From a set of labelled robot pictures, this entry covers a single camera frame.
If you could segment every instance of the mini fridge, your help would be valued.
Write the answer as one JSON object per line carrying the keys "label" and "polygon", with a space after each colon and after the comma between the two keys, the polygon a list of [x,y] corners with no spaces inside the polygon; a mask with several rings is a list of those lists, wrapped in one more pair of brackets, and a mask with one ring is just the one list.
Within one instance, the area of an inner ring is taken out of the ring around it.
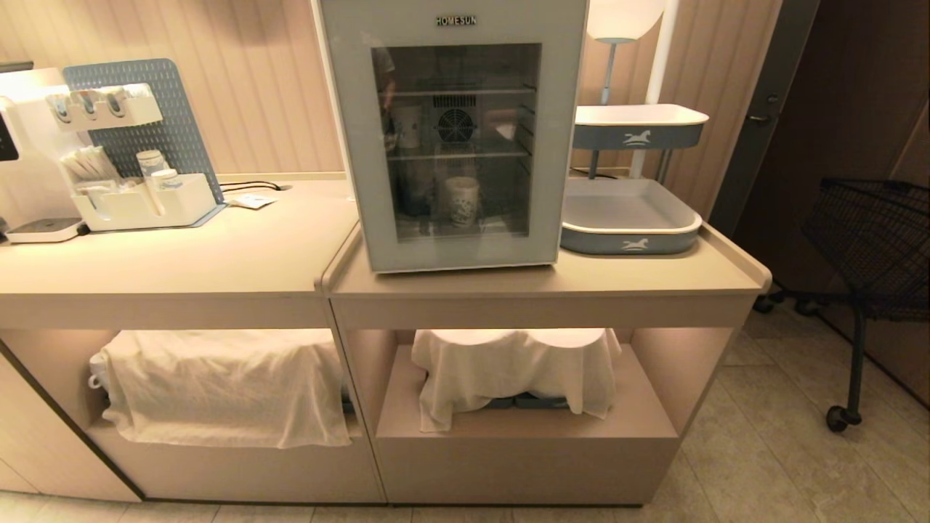
{"label": "mini fridge", "polygon": [[587,2],[313,8],[372,270],[554,263]]}

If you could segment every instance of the white cup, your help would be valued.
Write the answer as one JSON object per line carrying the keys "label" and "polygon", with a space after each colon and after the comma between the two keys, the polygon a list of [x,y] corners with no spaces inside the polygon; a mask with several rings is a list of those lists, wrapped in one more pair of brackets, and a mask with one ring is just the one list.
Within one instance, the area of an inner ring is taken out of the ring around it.
{"label": "white cup", "polygon": [[136,153],[136,160],[139,162],[139,168],[142,169],[142,176],[149,177],[154,173],[170,168],[158,149],[149,151],[139,151]]}
{"label": "white cup", "polygon": [[178,177],[178,172],[173,168],[155,171],[152,173],[152,180],[162,191],[177,189],[184,184],[184,181]]}
{"label": "white cup", "polygon": [[448,193],[449,220],[456,227],[471,227],[478,218],[478,180],[454,176],[445,181]]}
{"label": "white cup", "polygon": [[419,105],[399,105],[392,109],[394,130],[397,131],[397,146],[401,149],[419,147]]}

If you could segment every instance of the paper cup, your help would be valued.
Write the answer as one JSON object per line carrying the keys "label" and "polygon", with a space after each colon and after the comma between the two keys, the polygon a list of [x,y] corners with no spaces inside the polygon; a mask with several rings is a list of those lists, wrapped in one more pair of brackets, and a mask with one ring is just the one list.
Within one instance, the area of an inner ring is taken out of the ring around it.
{"label": "paper cup", "polygon": [[456,176],[445,181],[449,198],[449,220],[455,227],[471,227],[478,217],[478,180]]}

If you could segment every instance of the floor tile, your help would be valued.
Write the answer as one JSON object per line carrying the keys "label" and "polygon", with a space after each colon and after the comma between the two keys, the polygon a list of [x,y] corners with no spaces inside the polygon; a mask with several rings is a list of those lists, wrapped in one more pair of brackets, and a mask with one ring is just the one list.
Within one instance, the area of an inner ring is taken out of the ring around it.
{"label": "floor tile", "polygon": [[132,503],[119,523],[210,523],[218,510],[218,506],[208,504]]}
{"label": "floor tile", "polygon": [[[764,340],[760,345],[821,415],[831,405],[846,405],[849,370],[835,339]],[[838,437],[853,445],[917,521],[930,520],[930,441],[871,386],[863,389],[859,411],[862,424]]]}
{"label": "floor tile", "polygon": [[32,523],[117,523],[127,503],[48,498]]}
{"label": "floor tile", "polygon": [[413,523],[511,523],[509,508],[417,507]]}
{"label": "floor tile", "polygon": [[717,523],[711,503],[698,483],[683,452],[675,456],[669,473],[658,487],[656,497],[643,508],[619,508],[614,511],[617,523]]}
{"label": "floor tile", "polygon": [[904,418],[920,436],[930,439],[930,410],[920,404],[907,391],[895,383],[883,370],[866,360],[862,381],[870,393],[877,394],[897,414]]}
{"label": "floor tile", "polygon": [[213,523],[310,523],[311,506],[223,505]]}
{"label": "floor tile", "polygon": [[908,511],[778,367],[722,369],[718,380],[825,523],[913,523]]}
{"label": "floor tile", "polygon": [[48,503],[40,494],[20,494],[0,490],[0,519],[4,523],[28,523]]}
{"label": "floor tile", "polygon": [[751,311],[744,330],[754,340],[832,334],[832,329],[819,318],[799,315],[793,307],[793,300],[785,300],[768,314]]}
{"label": "floor tile", "polygon": [[614,523],[608,508],[514,508],[514,523]]}
{"label": "floor tile", "polygon": [[683,449],[721,521],[817,521],[810,502],[719,383],[711,386]]}
{"label": "floor tile", "polygon": [[409,507],[318,506],[313,523],[410,523],[413,510]]}
{"label": "floor tile", "polygon": [[775,365],[775,362],[745,330],[741,330],[733,345],[726,350],[724,365]]}

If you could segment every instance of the pegboard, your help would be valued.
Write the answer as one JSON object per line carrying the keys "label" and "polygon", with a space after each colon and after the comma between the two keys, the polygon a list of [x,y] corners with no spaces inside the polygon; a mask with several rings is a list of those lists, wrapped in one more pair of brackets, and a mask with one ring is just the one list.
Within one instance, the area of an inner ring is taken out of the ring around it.
{"label": "pegboard", "polygon": [[68,88],[148,84],[158,101],[164,119],[135,127],[117,127],[88,131],[94,145],[102,146],[123,178],[141,176],[136,153],[158,149],[167,163],[179,173],[202,172],[210,184],[217,204],[223,193],[210,164],[204,140],[193,118],[178,66],[169,59],[114,61],[65,67]]}

